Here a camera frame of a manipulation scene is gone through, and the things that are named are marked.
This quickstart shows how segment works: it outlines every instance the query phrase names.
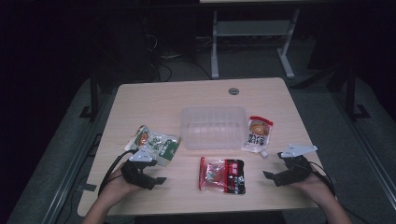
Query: gray carpet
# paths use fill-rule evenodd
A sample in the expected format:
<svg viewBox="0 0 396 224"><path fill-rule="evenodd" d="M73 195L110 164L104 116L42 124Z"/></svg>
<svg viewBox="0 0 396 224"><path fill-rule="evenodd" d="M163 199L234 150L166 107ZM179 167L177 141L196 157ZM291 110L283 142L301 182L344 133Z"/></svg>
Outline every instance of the gray carpet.
<svg viewBox="0 0 396 224"><path fill-rule="evenodd" d="M308 71L306 66L314 40L295 40L290 45L289 58L296 78L286 79L276 55L278 42L264 42L235 53L219 55L219 79L250 77L282 77L287 85L297 84L317 71ZM210 72L208 51L197 55L196 63L179 58L166 65L172 70L169 81L207 80ZM170 75L169 70L160 67L162 80ZM290 90L291 96L303 119L304 125L318 155L329 175L336 180L338 199L346 208L364 218L368 223L394 223L396 211L389 201L382 179L375 174L375 168L367 157L367 145L372 147L389 177L396 181L396 124L375 99L370 87L357 80L356 102L366 107L370 119L351 122L343 108L345 93L331 93L325 88L328 77L303 90ZM43 220L57 220L57 223L79 223L77 214L81 196L79 186L89 173L93 157L88 156L81 169L72 163L78 153L94 155L92 143L102 133L112 102L117 93L100 93L100 113L94 121L79 118L82 108L90 104L89 82L81 86L74 101L54 135L49 147L37 166L31 181L21 196L8 223L42 223ZM358 138L361 131L366 137L364 144ZM68 197L60 197L61 184L72 186ZM56 202L62 209L55 215L48 211ZM325 216L320 209L283 211L290 224L324 223ZM354 223L363 223L350 215ZM110 223L134 223L133 217L108 217Z"/></svg>

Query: dark background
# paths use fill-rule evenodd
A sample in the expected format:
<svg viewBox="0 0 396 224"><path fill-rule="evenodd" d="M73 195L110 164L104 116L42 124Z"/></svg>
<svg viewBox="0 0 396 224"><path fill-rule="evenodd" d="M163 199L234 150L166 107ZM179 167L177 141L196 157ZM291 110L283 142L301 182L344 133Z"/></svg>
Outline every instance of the dark background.
<svg viewBox="0 0 396 224"><path fill-rule="evenodd" d="M78 88L92 72L103 91L126 82L150 82L155 74L149 65L155 59L145 50L145 29L192 58L195 36L211 32L205 26L211 24L208 11L157 11L151 21L154 25L147 25L144 16L128 10L116 14L77 10L86 6L98 6L98 2L6 0L0 5L2 223ZM295 33L295 38L313 35L318 40L312 68L323 69L352 55L358 76L372 86L394 119L395 9L385 0L307 7ZM124 52L125 46L134 49L133 53Z"/></svg>

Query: snack bag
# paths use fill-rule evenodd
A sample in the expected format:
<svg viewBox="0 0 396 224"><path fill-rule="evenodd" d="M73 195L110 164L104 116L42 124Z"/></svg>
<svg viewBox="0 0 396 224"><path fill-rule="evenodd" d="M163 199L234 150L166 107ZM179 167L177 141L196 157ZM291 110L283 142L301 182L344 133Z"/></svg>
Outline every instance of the snack bag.
<svg viewBox="0 0 396 224"><path fill-rule="evenodd" d="M142 125L126 145L125 150L145 147L159 165L166 166L175 156L180 140L177 136L151 132L147 126Z"/></svg>
<svg viewBox="0 0 396 224"><path fill-rule="evenodd" d="M245 194L244 162L201 158L199 190L213 189L231 194Z"/></svg>
<svg viewBox="0 0 396 224"><path fill-rule="evenodd" d="M242 146L242 150L261 152L268 148L273 125L274 123L271 120L251 116L248 122L248 139Z"/></svg>

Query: small snack package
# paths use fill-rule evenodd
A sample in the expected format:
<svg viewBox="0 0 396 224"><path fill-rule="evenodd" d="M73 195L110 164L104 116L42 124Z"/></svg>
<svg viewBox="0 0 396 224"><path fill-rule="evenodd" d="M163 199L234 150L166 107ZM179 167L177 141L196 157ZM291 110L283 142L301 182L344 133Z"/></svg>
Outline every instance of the small snack package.
<svg viewBox="0 0 396 224"><path fill-rule="evenodd" d="M199 190L245 194L244 162L240 160L208 160L201 158Z"/></svg>
<svg viewBox="0 0 396 224"><path fill-rule="evenodd" d="M144 147L159 165L166 166L175 156L180 141L178 136L154 133L147 126L142 125L126 145L125 150Z"/></svg>
<svg viewBox="0 0 396 224"><path fill-rule="evenodd" d="M271 120L251 116L248 122L248 139L242 146L242 150L262 152L267 149L273 126L274 123Z"/></svg>

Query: floor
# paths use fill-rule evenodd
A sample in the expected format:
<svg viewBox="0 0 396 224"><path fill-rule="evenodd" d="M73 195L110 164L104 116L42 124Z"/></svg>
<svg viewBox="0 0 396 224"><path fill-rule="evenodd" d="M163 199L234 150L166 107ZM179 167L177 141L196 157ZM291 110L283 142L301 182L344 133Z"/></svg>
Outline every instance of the floor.
<svg viewBox="0 0 396 224"><path fill-rule="evenodd" d="M279 38L267 38L260 40L260 44L246 45L224 39L219 51L219 79L281 77L291 87L318 72L306 68L315 39L295 39L290 44L288 57L296 77L287 79L276 55L276 48L282 42ZM201 48L195 60L168 50L158 65L159 73L154 81L208 80L210 48L204 39L197 39L197 43ZM330 78L327 76L305 89L290 88L290 94L312 142L318 146L324 168L336 181L339 201L356 214L349 213L353 222L393 223L396 220L392 195L395 192L392 184L396 181L396 123L375 99L371 88L360 79L356 81L356 105L364 105L371 117L351 121L344 107L345 88L337 93L328 91L326 85ZM79 88L9 223L82 220L77 214L81 185L91 169L116 94L117 88L100 91L97 117L82 119L79 117L82 108L91 103L89 80ZM282 214L290 224L325 222L318 208L282 211ZM108 217L106 221L134 223L134 217Z"/></svg>

